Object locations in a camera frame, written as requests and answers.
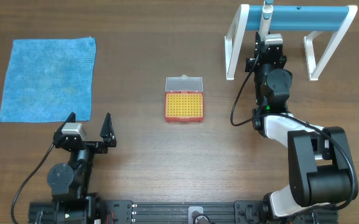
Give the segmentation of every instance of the blue bar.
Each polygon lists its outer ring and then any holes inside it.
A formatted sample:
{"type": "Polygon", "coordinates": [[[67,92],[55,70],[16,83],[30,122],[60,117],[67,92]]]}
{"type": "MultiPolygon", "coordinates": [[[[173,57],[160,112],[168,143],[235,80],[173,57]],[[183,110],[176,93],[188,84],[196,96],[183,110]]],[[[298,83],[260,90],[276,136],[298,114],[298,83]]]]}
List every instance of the blue bar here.
{"type": "MultiPolygon", "coordinates": [[[[348,6],[273,6],[270,30],[337,31],[348,6]]],[[[259,30],[262,6],[250,6],[246,30],[259,30]]]]}

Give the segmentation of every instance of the wooden table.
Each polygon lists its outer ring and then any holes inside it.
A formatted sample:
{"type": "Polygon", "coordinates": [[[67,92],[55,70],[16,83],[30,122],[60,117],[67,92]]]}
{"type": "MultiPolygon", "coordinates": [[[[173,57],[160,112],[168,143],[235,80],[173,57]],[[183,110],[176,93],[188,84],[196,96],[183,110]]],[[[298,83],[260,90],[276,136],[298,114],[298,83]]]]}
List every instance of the wooden table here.
{"type": "MultiPolygon", "coordinates": [[[[225,80],[223,37],[241,3],[258,1],[1,1],[0,106],[14,39],[95,37],[93,107],[84,122],[97,140],[106,112],[113,118],[118,147],[97,155],[90,191],[104,198],[136,202],[233,202],[261,200],[288,183],[286,149],[262,138],[251,124],[233,127],[230,110],[252,56],[254,32],[246,32],[235,81],[225,80]],[[168,124],[164,120],[166,77],[203,77],[205,121],[168,124]]],[[[303,1],[275,4],[308,5],[303,1]]],[[[313,5],[358,4],[314,1],[313,5]]],[[[289,109],[322,126],[341,126],[359,180],[359,10],[319,81],[308,81],[306,32],[282,32],[286,69],[293,75],[289,109]]],[[[322,55],[330,34],[315,41],[322,55]]],[[[252,82],[246,85],[235,120],[251,117],[252,82]]],[[[60,123],[0,123],[0,223],[22,181],[39,163],[60,123]]],[[[27,221],[31,201],[49,201],[49,169],[68,161],[54,149],[22,191],[16,218],[27,221]]],[[[359,195],[340,212],[341,223],[359,223],[359,195]]]]}

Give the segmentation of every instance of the wooden tabletop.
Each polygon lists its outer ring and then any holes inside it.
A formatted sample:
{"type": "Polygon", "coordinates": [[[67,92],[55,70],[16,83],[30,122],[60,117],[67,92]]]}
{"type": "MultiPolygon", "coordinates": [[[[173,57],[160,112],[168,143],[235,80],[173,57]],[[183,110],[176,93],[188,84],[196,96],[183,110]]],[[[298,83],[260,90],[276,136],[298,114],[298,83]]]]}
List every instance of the wooden tabletop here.
{"type": "MultiPolygon", "coordinates": [[[[225,79],[224,43],[242,3],[257,1],[2,1],[0,0],[0,107],[14,39],[95,37],[93,104],[89,139],[98,140],[105,114],[111,113],[118,147],[97,155],[90,192],[135,202],[233,202],[261,200],[288,184],[287,150],[262,138],[251,124],[229,122],[244,80],[245,58],[253,54],[254,32],[246,32],[234,81],[225,79]],[[203,77],[205,121],[166,123],[166,77],[203,77]]],[[[275,4],[346,6],[346,1],[275,1],[275,4]]],[[[307,75],[303,37],[282,32],[286,69],[294,75],[290,111],[321,126],[346,132],[359,181],[359,8],[353,24],[319,81],[307,75]]],[[[315,41],[322,55],[330,34],[315,41]]],[[[251,117],[254,87],[247,83],[235,121],[251,117]]],[[[60,123],[0,123],[0,223],[11,221],[12,200],[23,180],[49,147],[60,123]]],[[[31,201],[49,201],[49,169],[67,162],[54,149],[16,205],[27,221],[31,201]]],[[[341,223],[359,223],[359,195],[340,212],[341,223]]]]}

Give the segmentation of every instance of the clear plastic lid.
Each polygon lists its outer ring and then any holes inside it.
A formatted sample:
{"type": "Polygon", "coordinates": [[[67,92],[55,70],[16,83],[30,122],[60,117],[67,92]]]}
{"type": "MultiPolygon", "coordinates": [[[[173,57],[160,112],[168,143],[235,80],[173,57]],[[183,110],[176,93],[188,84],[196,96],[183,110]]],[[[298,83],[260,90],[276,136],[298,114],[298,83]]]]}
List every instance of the clear plastic lid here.
{"type": "Polygon", "coordinates": [[[181,77],[167,77],[166,92],[173,91],[203,92],[203,78],[188,77],[187,75],[182,75],[181,77]]]}

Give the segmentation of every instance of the blue cloth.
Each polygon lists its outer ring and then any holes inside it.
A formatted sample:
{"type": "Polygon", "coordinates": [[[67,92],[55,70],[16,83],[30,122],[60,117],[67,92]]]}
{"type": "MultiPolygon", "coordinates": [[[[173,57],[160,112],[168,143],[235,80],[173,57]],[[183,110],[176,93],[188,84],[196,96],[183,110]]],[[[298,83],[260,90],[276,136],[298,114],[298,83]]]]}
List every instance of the blue cloth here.
{"type": "Polygon", "coordinates": [[[0,122],[89,121],[94,38],[14,40],[0,122]]]}

